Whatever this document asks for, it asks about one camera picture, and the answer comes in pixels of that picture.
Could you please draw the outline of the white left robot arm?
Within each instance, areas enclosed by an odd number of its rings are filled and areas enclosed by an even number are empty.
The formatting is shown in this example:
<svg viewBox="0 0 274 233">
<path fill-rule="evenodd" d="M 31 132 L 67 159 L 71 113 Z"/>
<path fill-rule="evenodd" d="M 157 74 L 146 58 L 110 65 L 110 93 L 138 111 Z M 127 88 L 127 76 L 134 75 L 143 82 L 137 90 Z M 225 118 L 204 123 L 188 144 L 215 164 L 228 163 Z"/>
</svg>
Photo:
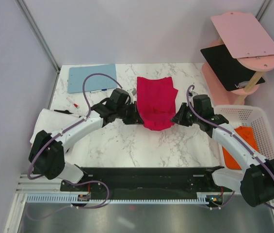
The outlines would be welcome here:
<svg viewBox="0 0 274 233">
<path fill-rule="evenodd" d="M 53 133 L 42 130 L 35 136 L 29 155 L 31 163 L 27 177 L 30 180 L 46 177 L 60 178 L 78 191 L 88 186 L 88 179 L 77 165 L 65 161 L 66 152 L 88 134 L 120 119 L 126 125 L 143 125 L 137 104 L 116 104 L 109 100 L 91 107 L 86 116 Z"/>
</svg>

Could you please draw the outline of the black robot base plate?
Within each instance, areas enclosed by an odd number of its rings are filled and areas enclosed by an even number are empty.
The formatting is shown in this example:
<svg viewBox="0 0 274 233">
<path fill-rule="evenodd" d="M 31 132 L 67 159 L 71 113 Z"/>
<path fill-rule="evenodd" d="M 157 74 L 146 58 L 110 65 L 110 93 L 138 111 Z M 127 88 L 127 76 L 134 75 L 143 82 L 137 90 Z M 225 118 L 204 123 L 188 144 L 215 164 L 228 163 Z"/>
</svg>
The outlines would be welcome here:
<svg viewBox="0 0 274 233">
<path fill-rule="evenodd" d="M 62 182 L 60 190 L 90 192 L 95 198 L 194 198 L 197 193 L 231 190 L 214 184 L 213 167 L 84 167 L 78 186 Z"/>
</svg>

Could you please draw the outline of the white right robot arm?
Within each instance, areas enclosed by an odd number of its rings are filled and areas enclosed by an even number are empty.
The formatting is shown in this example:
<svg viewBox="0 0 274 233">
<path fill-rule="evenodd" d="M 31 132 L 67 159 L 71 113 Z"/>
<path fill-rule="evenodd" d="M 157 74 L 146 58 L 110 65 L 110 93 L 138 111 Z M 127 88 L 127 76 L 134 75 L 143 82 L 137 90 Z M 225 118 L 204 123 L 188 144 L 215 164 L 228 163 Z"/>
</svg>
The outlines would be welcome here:
<svg viewBox="0 0 274 233">
<path fill-rule="evenodd" d="M 210 138 L 219 143 L 238 163 L 242 172 L 215 166 L 206 172 L 204 187 L 215 191 L 220 186 L 241 193 L 252 207 L 268 205 L 274 199 L 274 159 L 269 160 L 242 139 L 229 121 L 210 108 L 207 116 L 197 114 L 190 103 L 182 103 L 172 122 L 190 127 L 200 127 Z"/>
</svg>

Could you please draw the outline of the white t shirt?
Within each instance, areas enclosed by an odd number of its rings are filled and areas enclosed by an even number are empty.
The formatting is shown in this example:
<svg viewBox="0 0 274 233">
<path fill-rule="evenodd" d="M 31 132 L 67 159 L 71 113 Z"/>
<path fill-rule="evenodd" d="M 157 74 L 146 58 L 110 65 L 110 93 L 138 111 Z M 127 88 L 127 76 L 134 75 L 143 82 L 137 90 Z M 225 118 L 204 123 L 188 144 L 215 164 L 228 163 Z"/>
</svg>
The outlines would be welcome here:
<svg viewBox="0 0 274 233">
<path fill-rule="evenodd" d="M 47 133 L 52 133 L 56 130 L 61 130 L 61 128 L 67 128 L 68 124 L 77 121 L 80 118 L 76 114 L 66 114 L 60 113 L 53 110 L 42 109 L 38 119 L 35 123 L 35 127 L 30 139 L 31 147 L 35 140 L 35 136 L 42 130 Z"/>
</svg>

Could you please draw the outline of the magenta t shirt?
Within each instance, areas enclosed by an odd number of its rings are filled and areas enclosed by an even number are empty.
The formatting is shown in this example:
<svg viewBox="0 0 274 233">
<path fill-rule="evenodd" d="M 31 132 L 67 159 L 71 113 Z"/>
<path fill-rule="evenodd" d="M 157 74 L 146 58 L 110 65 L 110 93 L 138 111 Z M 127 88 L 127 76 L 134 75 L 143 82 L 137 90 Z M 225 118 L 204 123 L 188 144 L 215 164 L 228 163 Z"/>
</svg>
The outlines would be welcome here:
<svg viewBox="0 0 274 233">
<path fill-rule="evenodd" d="M 145 128 L 162 131 L 173 126 L 171 119 L 176 114 L 177 93 L 172 77 L 137 78 L 137 109 Z"/>
</svg>

